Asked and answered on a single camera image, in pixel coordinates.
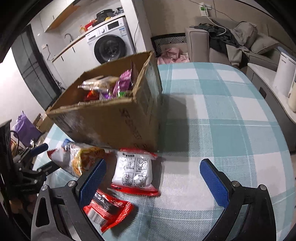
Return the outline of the red snack bag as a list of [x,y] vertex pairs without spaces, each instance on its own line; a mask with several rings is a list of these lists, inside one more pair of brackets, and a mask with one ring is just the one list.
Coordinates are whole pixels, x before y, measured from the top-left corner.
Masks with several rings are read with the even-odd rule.
[[93,101],[93,100],[99,100],[100,94],[99,92],[96,92],[95,90],[90,90],[88,94],[84,97],[83,101]]

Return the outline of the purple snack bag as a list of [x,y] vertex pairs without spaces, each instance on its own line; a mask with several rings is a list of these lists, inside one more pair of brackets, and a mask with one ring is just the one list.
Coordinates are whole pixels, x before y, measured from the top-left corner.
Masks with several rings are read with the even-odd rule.
[[99,100],[109,100],[120,98],[126,95],[126,92],[132,87],[132,70],[126,70],[120,75],[118,80],[107,81],[107,91],[99,94]]

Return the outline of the white orange snack bag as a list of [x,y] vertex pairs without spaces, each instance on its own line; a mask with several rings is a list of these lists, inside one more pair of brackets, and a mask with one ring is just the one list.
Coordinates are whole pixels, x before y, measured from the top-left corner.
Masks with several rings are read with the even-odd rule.
[[105,157],[103,148],[65,139],[59,148],[48,150],[51,161],[72,176],[80,177],[97,161]]

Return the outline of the purple tote bag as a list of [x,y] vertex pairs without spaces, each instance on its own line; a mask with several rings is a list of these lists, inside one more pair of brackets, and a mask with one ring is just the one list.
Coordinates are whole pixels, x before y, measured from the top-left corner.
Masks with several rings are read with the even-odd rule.
[[31,140],[37,141],[42,134],[31,123],[24,112],[18,116],[15,125],[12,127],[12,130],[18,134],[14,134],[14,136],[18,137],[20,142],[22,142],[25,147],[30,146]]

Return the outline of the white red noodle packet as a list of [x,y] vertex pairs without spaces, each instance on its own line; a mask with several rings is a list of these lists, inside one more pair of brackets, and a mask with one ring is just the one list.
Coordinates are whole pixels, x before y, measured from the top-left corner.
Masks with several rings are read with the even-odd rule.
[[120,149],[116,157],[112,189],[132,195],[160,196],[158,188],[152,184],[152,161],[157,159],[156,154],[139,149]]

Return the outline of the brown cardboard box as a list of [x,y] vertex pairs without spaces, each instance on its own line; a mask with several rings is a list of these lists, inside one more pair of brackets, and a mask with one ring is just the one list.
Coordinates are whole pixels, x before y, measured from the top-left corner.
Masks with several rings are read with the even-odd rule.
[[[119,77],[136,69],[137,81],[127,96],[84,102],[83,81]],[[142,52],[104,63],[84,72],[47,110],[47,116],[72,140],[94,146],[158,149],[162,83],[154,52]]]

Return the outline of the clear cracker packet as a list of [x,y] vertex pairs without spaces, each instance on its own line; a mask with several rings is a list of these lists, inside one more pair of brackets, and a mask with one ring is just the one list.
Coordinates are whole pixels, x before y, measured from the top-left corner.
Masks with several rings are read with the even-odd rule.
[[97,76],[82,82],[81,85],[78,85],[77,88],[83,90],[95,90],[98,92],[108,92],[115,87],[116,82],[119,80],[119,77],[115,76]]

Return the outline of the white kitchen cabinet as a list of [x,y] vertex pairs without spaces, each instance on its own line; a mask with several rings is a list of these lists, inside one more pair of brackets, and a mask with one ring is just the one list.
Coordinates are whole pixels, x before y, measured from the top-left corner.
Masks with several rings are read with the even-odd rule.
[[100,65],[93,52],[86,38],[83,38],[53,62],[65,88],[68,88],[84,72]]

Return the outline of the white side table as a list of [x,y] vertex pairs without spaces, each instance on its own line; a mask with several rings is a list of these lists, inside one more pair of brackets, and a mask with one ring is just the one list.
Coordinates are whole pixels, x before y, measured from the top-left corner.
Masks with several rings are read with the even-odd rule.
[[295,152],[295,113],[288,106],[288,98],[273,87],[276,72],[260,65],[248,63],[247,77],[266,100],[283,132],[288,149]]

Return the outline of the white washing machine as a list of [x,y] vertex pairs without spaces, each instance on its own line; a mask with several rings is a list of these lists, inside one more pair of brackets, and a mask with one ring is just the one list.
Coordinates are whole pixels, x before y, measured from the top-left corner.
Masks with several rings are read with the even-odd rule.
[[104,64],[135,54],[135,47],[124,16],[105,23],[86,35],[94,61]]

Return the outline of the black patterned basket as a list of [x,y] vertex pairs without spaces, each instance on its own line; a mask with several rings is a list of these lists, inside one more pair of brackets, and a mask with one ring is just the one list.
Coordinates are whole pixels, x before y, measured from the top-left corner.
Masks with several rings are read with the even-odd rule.
[[185,33],[164,34],[151,37],[152,46],[157,57],[170,48],[178,48],[187,53],[187,41]]

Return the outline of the pink cloth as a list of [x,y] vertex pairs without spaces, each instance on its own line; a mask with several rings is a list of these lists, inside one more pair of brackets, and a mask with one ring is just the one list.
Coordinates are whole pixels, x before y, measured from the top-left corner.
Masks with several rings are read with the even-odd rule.
[[184,53],[181,49],[176,47],[166,49],[161,56],[158,57],[158,65],[188,63],[189,61],[188,53]]

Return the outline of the grey pillow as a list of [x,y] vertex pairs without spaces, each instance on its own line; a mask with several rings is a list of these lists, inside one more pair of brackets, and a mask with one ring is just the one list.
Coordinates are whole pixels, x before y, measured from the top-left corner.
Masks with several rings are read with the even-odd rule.
[[258,34],[256,40],[252,44],[250,50],[255,54],[264,54],[271,49],[277,47],[279,42],[267,35]]

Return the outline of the dark clothes pile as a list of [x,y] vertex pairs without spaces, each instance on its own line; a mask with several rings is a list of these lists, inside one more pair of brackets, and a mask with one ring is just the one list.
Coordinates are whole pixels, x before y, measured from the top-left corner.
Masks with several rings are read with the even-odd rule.
[[205,30],[209,35],[209,47],[228,57],[230,65],[239,69],[247,66],[248,56],[228,28],[201,23],[195,29]]

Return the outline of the white wall socket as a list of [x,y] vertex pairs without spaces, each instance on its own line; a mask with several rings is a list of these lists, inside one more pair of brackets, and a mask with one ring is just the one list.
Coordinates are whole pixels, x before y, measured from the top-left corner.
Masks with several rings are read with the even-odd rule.
[[201,16],[209,17],[210,16],[209,11],[212,9],[212,6],[205,3],[199,3],[199,6],[200,6]]

